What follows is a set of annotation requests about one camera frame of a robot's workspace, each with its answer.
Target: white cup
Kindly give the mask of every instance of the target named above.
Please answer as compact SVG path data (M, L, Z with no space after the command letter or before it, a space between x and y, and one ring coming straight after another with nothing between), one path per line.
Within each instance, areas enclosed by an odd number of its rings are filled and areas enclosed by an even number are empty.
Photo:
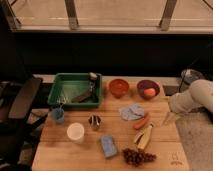
M70 124L67 135L74 143L81 144L84 141L84 126L77 122Z

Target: black wall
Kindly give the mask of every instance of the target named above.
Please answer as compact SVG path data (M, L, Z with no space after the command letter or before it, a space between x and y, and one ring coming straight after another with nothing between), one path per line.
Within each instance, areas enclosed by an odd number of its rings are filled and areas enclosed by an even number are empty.
M213 73L213 35L17 33L35 73L179 76L190 64Z
M14 35L9 29L0 5L0 81L24 82L30 75L20 60Z

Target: blue sponge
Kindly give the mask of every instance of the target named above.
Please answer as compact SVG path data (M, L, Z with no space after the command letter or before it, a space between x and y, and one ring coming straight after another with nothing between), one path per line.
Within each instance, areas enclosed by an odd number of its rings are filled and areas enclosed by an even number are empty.
M103 135L101 137L101 146L103 148L104 155L106 158L115 156L118 153L117 148L113 143L113 138L111 135Z

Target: peach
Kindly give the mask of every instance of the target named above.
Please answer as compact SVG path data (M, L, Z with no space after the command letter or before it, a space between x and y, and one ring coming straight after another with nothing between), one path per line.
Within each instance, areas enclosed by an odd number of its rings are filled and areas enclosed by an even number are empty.
M154 88L147 88L143 91L143 94L146 99L151 99L156 96L156 91Z

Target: green basket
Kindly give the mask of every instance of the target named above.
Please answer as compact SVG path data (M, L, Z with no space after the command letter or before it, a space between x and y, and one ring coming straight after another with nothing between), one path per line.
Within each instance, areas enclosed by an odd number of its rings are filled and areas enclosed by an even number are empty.
M56 107L59 106L59 98L65 97L66 103L64 108L95 108L101 103L102 98L102 75L97 74L96 80L96 101L92 99L80 103L72 103L71 100L86 92L90 87L89 73L58 73L55 76L49 97L48 104Z

